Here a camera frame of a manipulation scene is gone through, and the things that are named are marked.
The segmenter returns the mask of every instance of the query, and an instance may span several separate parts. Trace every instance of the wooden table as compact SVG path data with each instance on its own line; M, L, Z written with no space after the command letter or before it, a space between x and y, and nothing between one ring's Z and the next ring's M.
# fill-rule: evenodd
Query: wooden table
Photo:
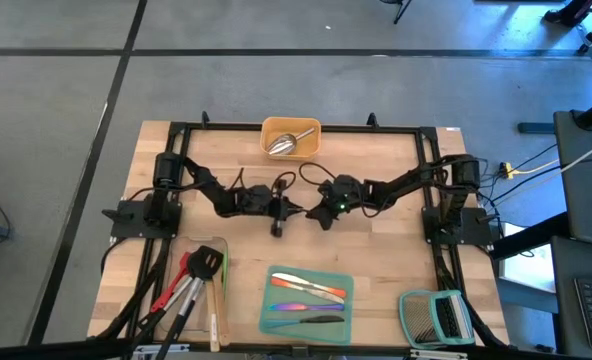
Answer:
M154 158L164 150L168 128L168 122L143 123L127 179L126 197L151 186ZM439 128L437 131L442 155L465 152L459 129ZM247 186L271 185L278 174L297 172L299 163L266 159L259 139L260 133L255 131L192 131L189 156L196 163L209 167L225 186L234 181L240 167L245 168ZM418 164L411 135L324 132L322 139L314 161L334 174L351 174L361 181L365 178L389 181ZM324 179L322 171L314 167L305 173L316 181ZM286 195L305 208L320 201L316 187L300 178ZM409 290L436 289L431 249L425 242L421 223L420 209L424 201L420 190L399 199L393 208L373 219L364 217L360 210L341 215L340 221L335 221L329 231L323 231L318 222L304 215L295 215L287 220L280 239L269 234L272 223L269 217L220 218L212 204L196 191L183 193L181 200L184 210L179 239L173 242L168 261L171 263L169 272L175 274L189 237L226 239L230 258L226 306L232 343L303 342L264 335L258 330L267 268L284 265L353 276L352 345L409 346L398 317L398 298ZM470 199L468 206L476 206L475 199ZM473 246L460 246L459 250L469 300L494 334L507 342L489 258ZM105 329L131 296L142 251L142 239L128 239L109 255L89 335ZM179 341L208 341L205 316L201 312L192 314L193 323L186 328L194 330L183 332ZM155 332L156 340L164 338L171 318L168 314L161 322Z

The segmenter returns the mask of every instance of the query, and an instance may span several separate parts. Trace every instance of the silver scoop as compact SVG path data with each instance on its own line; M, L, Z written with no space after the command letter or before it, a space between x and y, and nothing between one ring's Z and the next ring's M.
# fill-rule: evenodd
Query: silver scoop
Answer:
M276 140L272 141L271 144L267 147L267 152L270 155L288 155L291 154L292 151L296 148L296 143L298 140L304 138L305 136L313 133L316 131L316 128L313 127L305 132L302 132L296 136L292 134L283 134L276 138Z

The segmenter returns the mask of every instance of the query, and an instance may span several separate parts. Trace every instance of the teal grater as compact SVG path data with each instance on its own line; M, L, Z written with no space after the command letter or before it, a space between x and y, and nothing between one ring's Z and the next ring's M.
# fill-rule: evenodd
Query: teal grater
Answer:
M398 310L414 348L431 350L475 342L469 312L458 290L410 291L400 297Z

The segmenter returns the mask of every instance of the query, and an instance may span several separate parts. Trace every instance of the chair leg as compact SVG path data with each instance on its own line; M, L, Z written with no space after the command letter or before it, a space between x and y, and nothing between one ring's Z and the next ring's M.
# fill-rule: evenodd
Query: chair leg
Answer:
M404 0L400 2L400 6L398 7L398 13L396 14L396 18L394 19L394 25L398 24L398 20L400 20L400 18L403 17L405 10L407 10L407 7L411 2L412 0L408 0L407 4L404 3Z

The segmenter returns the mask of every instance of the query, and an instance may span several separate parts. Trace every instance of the teal tray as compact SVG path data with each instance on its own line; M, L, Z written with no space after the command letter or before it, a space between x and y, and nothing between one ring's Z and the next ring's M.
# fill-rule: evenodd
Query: teal tray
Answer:
M343 311L273 311L270 305L278 303L303 303L307 305L327 305L335 302L321 299L304 291L271 285L273 273L282 272L296 275L310 282L344 289L347 292ZM265 280L265 296L260 315L259 330L263 334L280 335L338 345L349 345L352 339L352 307L354 299L354 279L348 275L324 273L285 266L270 266ZM320 315L337 315L345 319L342 323L296 324L282 327L267 327L266 320L304 319Z

